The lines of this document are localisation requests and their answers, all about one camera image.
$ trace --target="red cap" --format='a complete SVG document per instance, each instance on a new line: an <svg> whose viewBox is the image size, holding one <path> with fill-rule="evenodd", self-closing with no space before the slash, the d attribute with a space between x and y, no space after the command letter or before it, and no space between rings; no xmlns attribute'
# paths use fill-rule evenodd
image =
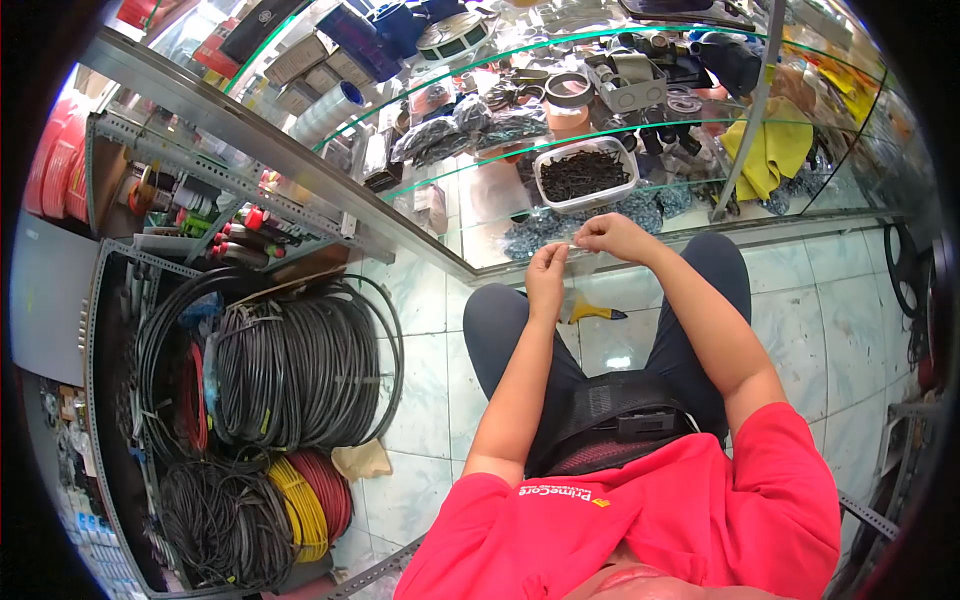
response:
<svg viewBox="0 0 960 600"><path fill-rule="evenodd" d="M260 226L263 225L263 218L263 211L254 206L243 220L244 227L257 231L260 229Z"/></svg>

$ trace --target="white tile floor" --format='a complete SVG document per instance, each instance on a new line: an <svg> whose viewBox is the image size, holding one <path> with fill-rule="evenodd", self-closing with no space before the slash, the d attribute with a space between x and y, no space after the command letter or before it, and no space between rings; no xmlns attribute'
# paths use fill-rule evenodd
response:
<svg viewBox="0 0 960 600"><path fill-rule="evenodd" d="M908 322L890 287L882 236L879 230L853 231L743 254L753 329L790 402L810 423L837 486L866 500L878 476L885 407L900 401L915 379L906 358ZM403 327L406 368L400 408L383 440L394 474L353 484L354 520L334 544L336 564L348 570L360 557L383 558L426 532L463 470L486 406L462 334L470 288L404 250L394 265L364 259L350 268L390 292ZM584 372L642 368L662 300L653 275L637 267L572 283L590 302L629 316L562 327ZM383 371L393 370L386 360ZM845 552L856 532L849 520Z"/></svg>

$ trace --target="electrical wire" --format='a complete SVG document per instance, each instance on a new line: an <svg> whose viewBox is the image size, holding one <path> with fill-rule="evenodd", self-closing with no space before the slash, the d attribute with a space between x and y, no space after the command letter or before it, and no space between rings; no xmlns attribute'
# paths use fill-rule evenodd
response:
<svg viewBox="0 0 960 600"><path fill-rule="evenodd" d="M294 546L298 549L297 562L312 563L323 558L328 547L326 516L313 489L282 456L270 465L267 476L283 494Z"/></svg>
<svg viewBox="0 0 960 600"><path fill-rule="evenodd" d="M244 298L269 286L268 278L248 269L227 267L209 271L189 279L174 290L140 328L135 346L136 385L139 390L144 433L163 463L169 465L177 460L190 458L190 452L180 444L179 439L166 425L167 421L172 422L173 417L164 417L169 402L156 402L158 397L163 396L163 390L167 386L166 379L159 374L170 371L170 357L174 354L169 349L171 327L191 302L210 292L221 292L225 297Z"/></svg>
<svg viewBox="0 0 960 600"><path fill-rule="evenodd" d="M201 587L277 589L287 581L293 540L303 533L285 504L262 473L217 463L174 464L160 483L163 535L202 578Z"/></svg>
<svg viewBox="0 0 960 600"><path fill-rule="evenodd" d="M345 282L349 278L380 295L392 324ZM387 332L396 365L376 426L381 373L371 315ZM258 298L230 306L218 336L220 399L211 417L228 444L288 452L355 446L379 437L393 420L403 386L402 332L387 293L366 277L332 277L295 300Z"/></svg>
<svg viewBox="0 0 960 600"><path fill-rule="evenodd" d="M183 365L180 397L182 399L182 416L186 425L187 438L196 450L206 451L207 423L206 406L204 404L204 360L200 353L200 346L190 342Z"/></svg>
<svg viewBox="0 0 960 600"><path fill-rule="evenodd" d="M287 455L320 500L326 516L327 538L333 543L350 525L353 502L347 480L320 452L304 448Z"/></svg>

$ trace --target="red box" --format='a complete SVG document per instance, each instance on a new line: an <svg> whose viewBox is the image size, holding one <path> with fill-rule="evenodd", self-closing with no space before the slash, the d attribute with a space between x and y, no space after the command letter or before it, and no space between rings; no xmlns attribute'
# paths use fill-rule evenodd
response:
<svg viewBox="0 0 960 600"><path fill-rule="evenodd" d="M234 77L240 70L240 65L220 52L220 44L224 43L224 40L227 39L227 36L239 22L239 19L231 17L217 26L217 29L213 30L213 33L207 36L204 43L200 44L200 47L194 51L193 60L205 64L224 77Z"/></svg>

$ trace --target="yellow cloth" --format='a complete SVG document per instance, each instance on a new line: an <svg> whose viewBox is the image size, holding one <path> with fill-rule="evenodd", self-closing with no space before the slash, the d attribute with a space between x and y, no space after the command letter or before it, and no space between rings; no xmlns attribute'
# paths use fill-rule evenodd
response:
<svg viewBox="0 0 960 600"><path fill-rule="evenodd" d="M745 121L737 121L720 135L720 141L733 158L746 128ZM795 104L782 97L767 100L760 131L747 150L747 160L736 181L736 199L740 202L754 198L770 200L770 192L780 185L780 175L796 176L812 144L813 126Z"/></svg>

